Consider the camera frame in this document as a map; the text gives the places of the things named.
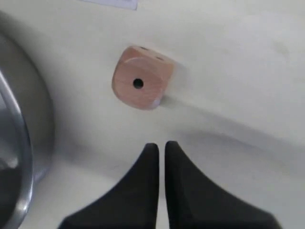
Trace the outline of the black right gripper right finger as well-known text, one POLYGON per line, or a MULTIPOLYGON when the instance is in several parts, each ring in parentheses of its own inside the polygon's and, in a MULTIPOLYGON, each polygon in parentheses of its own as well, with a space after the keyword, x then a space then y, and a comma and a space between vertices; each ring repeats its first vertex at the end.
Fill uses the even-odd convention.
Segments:
POLYGON ((276 218, 210 180, 176 141, 165 145, 165 195, 172 229, 278 229, 276 218))

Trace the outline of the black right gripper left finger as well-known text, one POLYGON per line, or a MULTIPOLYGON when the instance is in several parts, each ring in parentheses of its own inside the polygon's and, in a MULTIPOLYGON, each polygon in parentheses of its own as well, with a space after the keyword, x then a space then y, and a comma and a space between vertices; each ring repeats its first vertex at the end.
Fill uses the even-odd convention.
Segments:
POLYGON ((147 143, 126 175, 104 196, 67 216, 60 229, 154 229, 159 198, 159 148, 147 143))

